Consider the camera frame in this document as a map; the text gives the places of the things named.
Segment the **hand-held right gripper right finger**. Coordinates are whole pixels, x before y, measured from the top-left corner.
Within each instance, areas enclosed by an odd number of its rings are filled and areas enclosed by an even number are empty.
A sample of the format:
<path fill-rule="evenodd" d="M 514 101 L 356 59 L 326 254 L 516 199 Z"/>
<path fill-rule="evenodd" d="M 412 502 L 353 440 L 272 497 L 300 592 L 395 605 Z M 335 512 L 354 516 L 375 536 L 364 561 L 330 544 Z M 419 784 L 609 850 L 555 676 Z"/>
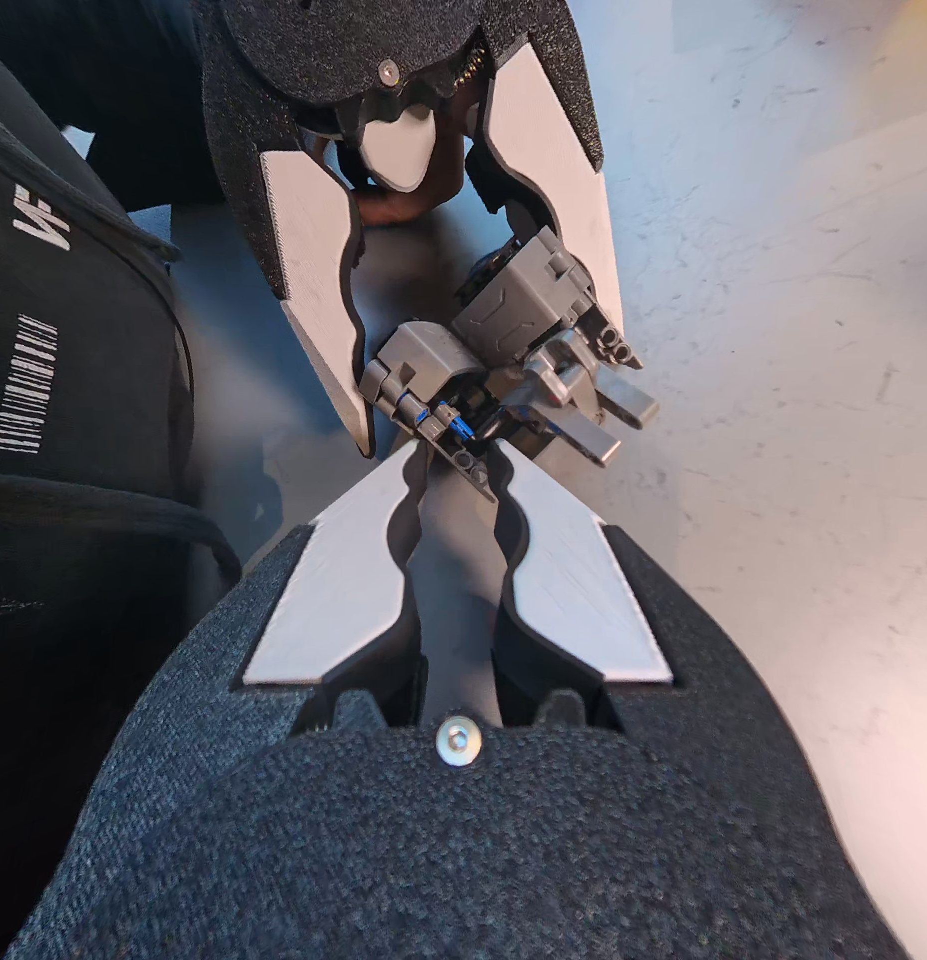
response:
<path fill-rule="evenodd" d="M 508 441 L 487 465 L 505 577 L 496 666 L 518 687 L 673 683 L 601 518 Z"/>

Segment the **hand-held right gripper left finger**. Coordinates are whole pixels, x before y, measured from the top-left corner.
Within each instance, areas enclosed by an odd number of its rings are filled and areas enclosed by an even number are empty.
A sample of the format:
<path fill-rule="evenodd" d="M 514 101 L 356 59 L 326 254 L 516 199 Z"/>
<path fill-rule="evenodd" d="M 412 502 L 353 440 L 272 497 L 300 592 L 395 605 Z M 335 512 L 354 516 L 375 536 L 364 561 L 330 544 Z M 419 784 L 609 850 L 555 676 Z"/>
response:
<path fill-rule="evenodd" d="M 410 440 L 313 519 L 245 686 L 402 687 L 421 654 L 407 566 L 427 467 L 425 446 Z"/>

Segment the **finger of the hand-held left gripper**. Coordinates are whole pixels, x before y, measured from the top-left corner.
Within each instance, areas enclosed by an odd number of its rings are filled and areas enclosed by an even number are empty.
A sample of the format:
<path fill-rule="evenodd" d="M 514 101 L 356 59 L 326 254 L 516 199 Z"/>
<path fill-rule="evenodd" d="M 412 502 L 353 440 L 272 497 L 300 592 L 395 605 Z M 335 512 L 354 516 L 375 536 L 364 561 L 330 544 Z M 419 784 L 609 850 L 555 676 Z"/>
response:
<path fill-rule="evenodd" d="M 374 457 L 374 414 L 359 389 L 364 324 L 350 275 L 362 236 L 350 189 L 305 151 L 260 156 L 283 279 L 281 306 L 361 455 Z"/>
<path fill-rule="evenodd" d="M 529 39 L 505 52 L 489 84 L 481 144 L 500 176 L 506 221 L 520 242 L 549 226 L 587 271 L 619 332 L 623 307 L 604 174 L 590 159 Z"/>

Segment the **grey motor block assembly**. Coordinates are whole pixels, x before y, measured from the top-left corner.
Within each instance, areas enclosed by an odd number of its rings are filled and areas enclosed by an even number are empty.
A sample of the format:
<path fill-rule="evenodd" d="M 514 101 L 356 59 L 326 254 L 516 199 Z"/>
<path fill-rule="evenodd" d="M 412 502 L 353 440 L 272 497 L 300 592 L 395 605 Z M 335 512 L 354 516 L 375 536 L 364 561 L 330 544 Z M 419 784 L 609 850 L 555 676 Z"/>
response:
<path fill-rule="evenodd" d="M 360 392 L 412 438 L 420 439 L 421 423 L 453 427 L 487 468 L 494 440 L 520 430 L 558 437 L 510 406 L 525 398 L 529 354 L 551 337 L 576 330 L 624 376 L 625 367 L 642 366 L 598 303 L 584 266 L 547 226 L 479 261 L 457 295 L 462 308 L 448 326 L 401 323 L 364 369 Z"/>

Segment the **person's left forearm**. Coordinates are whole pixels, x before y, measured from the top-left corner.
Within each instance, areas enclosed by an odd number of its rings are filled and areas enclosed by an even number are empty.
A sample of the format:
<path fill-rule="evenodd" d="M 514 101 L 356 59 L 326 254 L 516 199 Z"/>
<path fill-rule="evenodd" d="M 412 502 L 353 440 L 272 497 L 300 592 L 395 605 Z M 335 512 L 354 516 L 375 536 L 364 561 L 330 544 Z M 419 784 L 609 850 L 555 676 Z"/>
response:
<path fill-rule="evenodd" d="M 0 62 L 127 212 L 224 201 L 190 2 L 0 1 Z"/>

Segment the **grey desk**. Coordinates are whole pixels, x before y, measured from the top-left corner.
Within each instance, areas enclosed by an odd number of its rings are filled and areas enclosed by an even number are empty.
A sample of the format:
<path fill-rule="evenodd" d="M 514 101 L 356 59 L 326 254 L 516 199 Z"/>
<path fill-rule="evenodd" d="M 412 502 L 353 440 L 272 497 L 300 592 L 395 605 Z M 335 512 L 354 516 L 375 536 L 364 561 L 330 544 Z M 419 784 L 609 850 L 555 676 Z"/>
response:
<path fill-rule="evenodd" d="M 568 2 L 625 334 L 660 403 L 601 470 L 540 462 L 721 624 L 813 766 L 872 899 L 927 958 L 927 2 Z M 222 205 L 170 238 L 203 509 L 250 569 L 367 474 Z M 510 234 L 467 183 L 368 232 L 368 333 L 439 319 Z M 494 507 L 434 469 L 410 569 L 424 722 L 500 723 Z"/>

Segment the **person's left hand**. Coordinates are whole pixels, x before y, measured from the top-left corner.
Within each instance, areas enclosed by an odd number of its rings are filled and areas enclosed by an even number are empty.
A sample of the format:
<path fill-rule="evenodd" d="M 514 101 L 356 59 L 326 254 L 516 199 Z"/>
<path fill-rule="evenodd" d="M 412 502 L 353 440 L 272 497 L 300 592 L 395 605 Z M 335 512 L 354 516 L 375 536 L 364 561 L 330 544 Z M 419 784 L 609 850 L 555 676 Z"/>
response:
<path fill-rule="evenodd" d="M 465 137 L 459 131 L 439 129 L 426 173 L 413 191 L 379 187 L 353 189 L 361 223 L 365 227 L 389 227 L 413 222 L 453 200 L 465 183 Z"/>

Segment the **person's black hoodie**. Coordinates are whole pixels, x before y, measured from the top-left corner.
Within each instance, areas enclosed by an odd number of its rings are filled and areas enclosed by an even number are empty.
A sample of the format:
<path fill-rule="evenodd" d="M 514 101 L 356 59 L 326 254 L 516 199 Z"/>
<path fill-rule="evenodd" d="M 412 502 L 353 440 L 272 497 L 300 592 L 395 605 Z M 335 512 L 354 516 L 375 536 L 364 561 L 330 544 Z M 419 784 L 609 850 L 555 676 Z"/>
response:
<path fill-rule="evenodd" d="M 192 368 L 139 229 L 0 61 L 0 956 L 188 629 Z"/>

